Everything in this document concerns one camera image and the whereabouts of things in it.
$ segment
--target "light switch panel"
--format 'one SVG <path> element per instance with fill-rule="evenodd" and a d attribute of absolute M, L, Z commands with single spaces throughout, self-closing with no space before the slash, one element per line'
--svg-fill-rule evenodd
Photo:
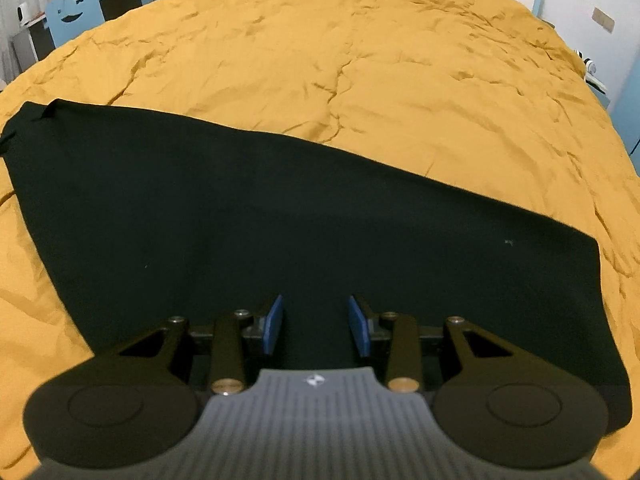
<path fill-rule="evenodd" d="M 613 26 L 616 24 L 616 22 L 612 17 L 607 16 L 604 12 L 602 12 L 598 7 L 595 7 L 593 9 L 593 16 L 591 18 L 609 34 L 613 32 Z"/>

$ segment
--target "desk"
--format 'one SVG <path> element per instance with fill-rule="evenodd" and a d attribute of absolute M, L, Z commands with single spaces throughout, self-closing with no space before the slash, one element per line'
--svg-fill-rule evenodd
<path fill-rule="evenodd" d="M 119 18 L 129 10 L 141 6 L 140 0 L 100 0 L 105 21 Z M 53 52 L 55 46 L 45 15 L 31 20 L 12 37 L 12 46 L 21 72 Z"/>

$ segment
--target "blue cabinet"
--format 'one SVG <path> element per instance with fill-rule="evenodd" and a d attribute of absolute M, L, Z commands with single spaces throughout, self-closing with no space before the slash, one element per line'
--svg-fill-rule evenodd
<path fill-rule="evenodd" d="M 611 114 L 611 121 L 629 153 L 640 140 L 640 56 L 631 69 L 625 87 Z M 640 174 L 640 146 L 631 157 Z"/>

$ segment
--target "metal bolt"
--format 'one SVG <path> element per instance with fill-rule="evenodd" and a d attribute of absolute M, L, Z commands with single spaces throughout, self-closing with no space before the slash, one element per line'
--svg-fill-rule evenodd
<path fill-rule="evenodd" d="M 396 377 L 391 379 L 386 386 L 396 394 L 412 394 L 418 391 L 420 383 L 409 377 Z"/>
<path fill-rule="evenodd" d="M 211 385 L 212 392 L 224 396 L 239 394 L 242 390 L 244 384 L 238 379 L 218 379 Z"/>

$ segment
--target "yellow blanket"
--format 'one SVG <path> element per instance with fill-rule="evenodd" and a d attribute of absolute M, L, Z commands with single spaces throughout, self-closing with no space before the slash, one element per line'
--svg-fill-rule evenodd
<path fill-rule="evenodd" d="M 592 235 L 635 404 L 593 462 L 626 480 L 640 467 L 640 179 L 583 73 L 513 0 L 159 0 L 12 82 L 0 128 L 26 100 L 153 108 L 322 142 Z M 17 480 L 37 464 L 28 395 L 91 353 L 3 162 L 0 320 L 0 476 Z"/>

